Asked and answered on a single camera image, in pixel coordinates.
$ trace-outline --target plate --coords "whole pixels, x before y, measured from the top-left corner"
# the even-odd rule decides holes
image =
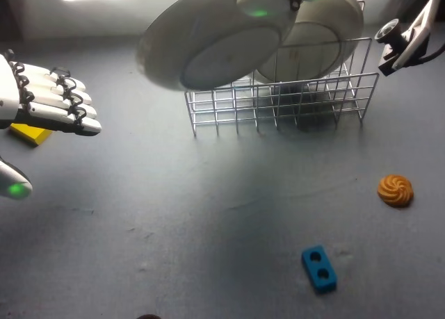
[[[140,71],[171,90],[211,90],[264,63],[296,19],[290,9],[257,17],[236,0],[178,0],[146,30],[136,54]]]
[[[303,2],[289,36],[280,48],[255,72],[261,83],[302,81],[321,78],[349,58],[364,27],[357,0]],[[275,61],[277,63],[275,79]]]

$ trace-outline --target gray table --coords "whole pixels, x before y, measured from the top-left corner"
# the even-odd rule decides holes
[[[137,73],[136,40],[14,45],[84,81],[104,130],[53,133],[36,149],[0,134],[1,155],[35,187],[0,200],[0,317],[443,316],[445,56],[382,77],[362,128],[194,138],[183,94]],[[411,208],[376,195],[389,173],[412,180]],[[339,278],[323,297],[300,263],[317,244]]]

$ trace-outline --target green glowing light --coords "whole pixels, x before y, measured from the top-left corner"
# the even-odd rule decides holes
[[[15,183],[8,188],[8,192],[13,197],[25,197],[28,194],[28,191],[26,190],[25,186],[21,183]]]
[[[256,10],[251,15],[253,17],[265,17],[267,14],[268,12],[266,10]]]

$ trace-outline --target metal wire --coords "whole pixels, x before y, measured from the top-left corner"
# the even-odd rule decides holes
[[[364,1],[358,0],[361,7]],[[298,44],[280,47],[321,47],[319,72],[322,70],[323,51],[332,42]],[[378,73],[364,73],[371,49],[371,38],[344,40],[340,47],[354,46],[349,58],[342,58],[341,65],[320,79],[298,80],[300,68],[296,68],[295,81],[263,84],[256,81],[255,73],[227,86],[210,91],[186,92],[185,100],[193,134],[197,126],[214,125],[219,134],[220,124],[254,122],[257,131],[262,120],[271,120],[276,129],[280,120],[293,118],[298,126],[302,118],[330,115],[337,125],[344,114],[356,114],[362,123],[378,82]],[[278,55],[275,57],[273,74],[277,77]]]

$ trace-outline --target blue block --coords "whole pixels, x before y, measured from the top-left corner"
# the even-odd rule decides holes
[[[306,273],[317,293],[328,293],[337,287],[337,275],[322,246],[308,248],[301,254]]]

